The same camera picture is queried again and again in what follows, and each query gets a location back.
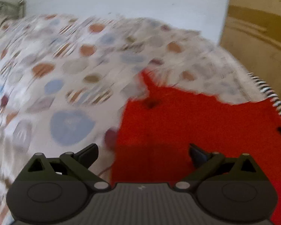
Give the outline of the red small garment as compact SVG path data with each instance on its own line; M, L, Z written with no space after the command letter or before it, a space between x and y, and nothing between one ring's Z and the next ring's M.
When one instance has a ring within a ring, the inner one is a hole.
M230 158L249 153L277 191L271 220L281 224L281 116L272 102L231 105L152 78L147 70L139 74L146 97L125 106L111 183L175 184L194 171L191 144Z

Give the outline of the patterned circle print duvet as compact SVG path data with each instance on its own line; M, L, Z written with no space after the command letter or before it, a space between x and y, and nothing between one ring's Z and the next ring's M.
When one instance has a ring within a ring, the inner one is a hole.
M137 75L214 95L230 104L264 99L247 70L199 31L150 18L0 19L0 224L13 218L8 188L30 157L57 157L96 143L91 171L110 179L107 144L126 101L143 90Z

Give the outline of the black white striped cloth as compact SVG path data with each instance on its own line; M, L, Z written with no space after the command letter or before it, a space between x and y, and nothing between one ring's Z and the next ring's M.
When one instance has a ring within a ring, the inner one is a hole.
M272 106L276 109L276 112L281 117L281 100L277 93L267 84L264 80L256 76L252 72L247 73L250 79L254 82L259 91L270 100Z

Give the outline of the metal bed headboard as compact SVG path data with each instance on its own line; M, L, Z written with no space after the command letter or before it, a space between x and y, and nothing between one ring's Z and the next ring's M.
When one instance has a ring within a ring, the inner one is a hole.
M26 0L20 0L17 3L0 1L0 16L8 19L21 19L26 16Z

